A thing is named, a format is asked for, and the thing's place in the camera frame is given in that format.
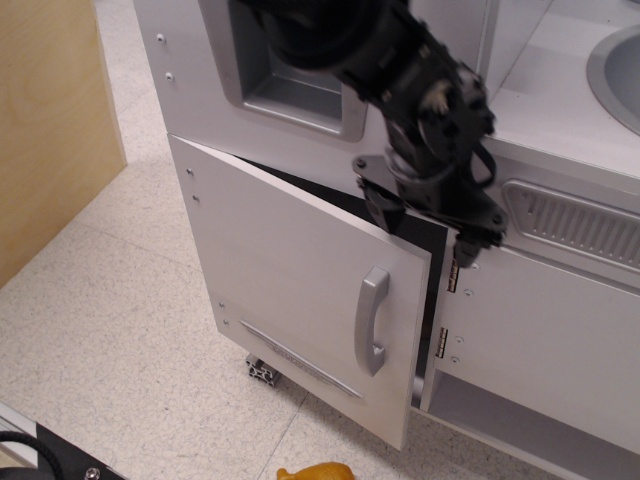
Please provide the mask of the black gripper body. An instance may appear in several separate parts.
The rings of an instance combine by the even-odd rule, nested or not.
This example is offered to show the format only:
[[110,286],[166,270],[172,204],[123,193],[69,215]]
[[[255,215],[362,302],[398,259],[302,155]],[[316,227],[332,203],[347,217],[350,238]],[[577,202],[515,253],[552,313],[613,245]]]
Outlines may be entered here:
[[393,149],[382,156],[352,162],[369,213],[388,233],[395,232],[412,210],[474,236],[481,248],[498,247],[506,234],[506,212],[485,192],[497,165],[483,145],[476,145],[460,166],[437,166],[421,176]]

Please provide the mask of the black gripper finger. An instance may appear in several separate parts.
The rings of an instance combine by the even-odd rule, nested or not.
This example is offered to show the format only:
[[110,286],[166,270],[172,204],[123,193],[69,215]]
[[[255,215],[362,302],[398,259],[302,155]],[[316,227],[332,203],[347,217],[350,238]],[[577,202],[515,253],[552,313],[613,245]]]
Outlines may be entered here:
[[469,268],[481,251],[481,241],[464,232],[458,233],[454,243],[454,259],[459,268]]

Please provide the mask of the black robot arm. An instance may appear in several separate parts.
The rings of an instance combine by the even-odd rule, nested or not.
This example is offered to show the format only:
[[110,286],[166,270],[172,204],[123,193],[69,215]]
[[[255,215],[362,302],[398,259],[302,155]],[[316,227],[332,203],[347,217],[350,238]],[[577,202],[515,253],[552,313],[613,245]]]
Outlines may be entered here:
[[250,9],[286,64],[333,75],[382,114],[389,144],[353,163],[375,223],[394,233],[407,210],[456,231],[453,257],[470,267],[500,246],[507,216],[472,163],[496,164],[482,78],[401,1],[253,1]]

